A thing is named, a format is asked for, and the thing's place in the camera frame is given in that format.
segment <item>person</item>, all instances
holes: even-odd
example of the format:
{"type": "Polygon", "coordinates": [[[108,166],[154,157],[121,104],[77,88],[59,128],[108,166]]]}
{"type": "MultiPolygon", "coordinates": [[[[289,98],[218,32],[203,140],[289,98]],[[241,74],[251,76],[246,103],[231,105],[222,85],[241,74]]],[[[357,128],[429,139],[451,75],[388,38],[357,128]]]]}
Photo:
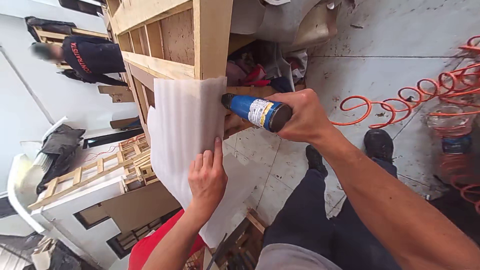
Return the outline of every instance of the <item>person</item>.
{"type": "MultiPolygon", "coordinates": [[[[328,120],[311,89],[269,100],[293,109],[278,135],[307,142],[305,177],[264,233],[257,270],[480,269],[480,250],[466,235],[396,176],[393,142],[382,130],[367,132],[367,155],[328,120]],[[331,165],[347,195],[336,218],[325,217],[323,179],[331,165]]],[[[223,197],[228,177],[221,140],[189,168],[192,201],[155,246],[144,270],[181,269],[200,228],[223,197]]]]}
{"type": "Polygon", "coordinates": [[[119,45],[107,39],[69,36],[63,40],[61,47],[49,43],[34,43],[30,50],[38,58],[48,62],[67,62],[88,82],[128,86],[126,82],[105,75],[126,72],[119,45]]]}

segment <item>white foam sheet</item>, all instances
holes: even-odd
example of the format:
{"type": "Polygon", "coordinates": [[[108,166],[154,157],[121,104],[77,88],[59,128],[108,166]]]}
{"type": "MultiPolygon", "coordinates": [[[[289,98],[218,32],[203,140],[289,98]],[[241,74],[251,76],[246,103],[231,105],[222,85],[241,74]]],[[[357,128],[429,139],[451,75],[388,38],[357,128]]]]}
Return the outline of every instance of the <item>white foam sheet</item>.
{"type": "MultiPolygon", "coordinates": [[[[151,163],[155,174],[185,209],[192,192],[188,167],[198,153],[214,150],[215,137],[223,137],[225,108],[221,96],[227,78],[154,80],[155,108],[148,111],[151,163]]],[[[259,165],[242,165],[231,154],[223,160],[228,184],[220,205],[200,230],[209,247],[216,247],[229,229],[231,218],[258,184],[259,165]]]]}

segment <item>navy trousers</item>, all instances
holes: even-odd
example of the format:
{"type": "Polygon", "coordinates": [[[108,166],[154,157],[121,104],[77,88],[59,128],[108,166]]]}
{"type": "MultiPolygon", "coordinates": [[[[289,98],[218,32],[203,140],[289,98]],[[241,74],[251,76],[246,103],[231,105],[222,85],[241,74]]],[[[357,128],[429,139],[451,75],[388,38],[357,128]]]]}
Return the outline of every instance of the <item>navy trousers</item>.
{"type": "MultiPolygon", "coordinates": [[[[394,177],[396,167],[372,159],[394,177]]],[[[264,234],[264,247],[284,243],[301,246],[337,264],[342,270],[400,270],[390,253],[362,223],[345,200],[340,213],[327,219],[325,177],[309,169],[264,234]]]]}

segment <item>red cloth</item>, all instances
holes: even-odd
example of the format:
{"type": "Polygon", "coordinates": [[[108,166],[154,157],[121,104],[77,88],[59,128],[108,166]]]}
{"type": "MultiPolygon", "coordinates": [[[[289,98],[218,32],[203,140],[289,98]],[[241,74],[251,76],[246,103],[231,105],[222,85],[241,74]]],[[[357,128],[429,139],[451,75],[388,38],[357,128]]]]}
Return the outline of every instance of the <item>red cloth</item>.
{"type": "MultiPolygon", "coordinates": [[[[180,210],[175,216],[171,217],[160,228],[158,228],[151,236],[144,237],[138,241],[130,253],[130,259],[128,261],[129,270],[141,270],[144,264],[147,262],[148,257],[152,253],[156,245],[162,240],[162,238],[170,231],[170,229],[177,223],[180,217],[185,211],[180,210]]],[[[193,253],[199,251],[202,247],[206,246],[200,235],[197,235],[192,249],[188,254],[190,257],[193,253]]]]}

